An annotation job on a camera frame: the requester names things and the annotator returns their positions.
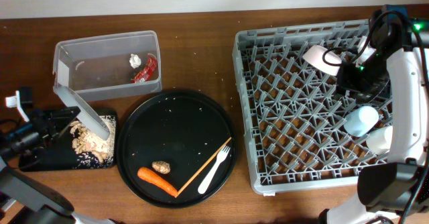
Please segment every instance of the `carrot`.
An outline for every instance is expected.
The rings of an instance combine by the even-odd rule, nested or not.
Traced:
[[[137,172],[137,175],[140,179],[160,187],[163,191],[172,195],[174,198],[178,196],[177,190],[167,182],[167,180],[164,180],[149,168],[141,167]]]

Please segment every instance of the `candy wrapper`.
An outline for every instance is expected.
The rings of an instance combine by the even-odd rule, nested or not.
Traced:
[[[147,54],[147,62],[145,68],[134,77],[132,83],[145,82],[149,80],[150,76],[155,72],[158,66],[158,60],[153,54]]]

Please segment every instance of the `gray dish rack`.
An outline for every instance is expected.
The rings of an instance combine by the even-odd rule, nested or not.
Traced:
[[[342,127],[360,105],[334,97],[336,78],[302,59],[315,44],[356,46],[368,31],[368,21],[357,20],[237,33],[234,71],[256,193],[356,184],[362,168],[386,163],[386,154],[369,151],[367,135],[353,137]],[[391,125],[391,99],[373,107],[379,111],[375,128]]]

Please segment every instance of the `clear plastic box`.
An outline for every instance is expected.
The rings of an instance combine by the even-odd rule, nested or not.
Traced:
[[[131,83],[145,66],[147,54],[158,59],[158,67],[146,82]],[[133,69],[131,54],[141,66]],[[55,48],[55,87],[69,87],[85,101],[129,97],[162,90],[160,47],[153,31],[96,36],[59,42]]]

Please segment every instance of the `green light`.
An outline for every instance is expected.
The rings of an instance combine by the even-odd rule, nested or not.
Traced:
[[[414,27],[416,30],[420,30],[422,28],[422,25],[419,23],[414,24]]]

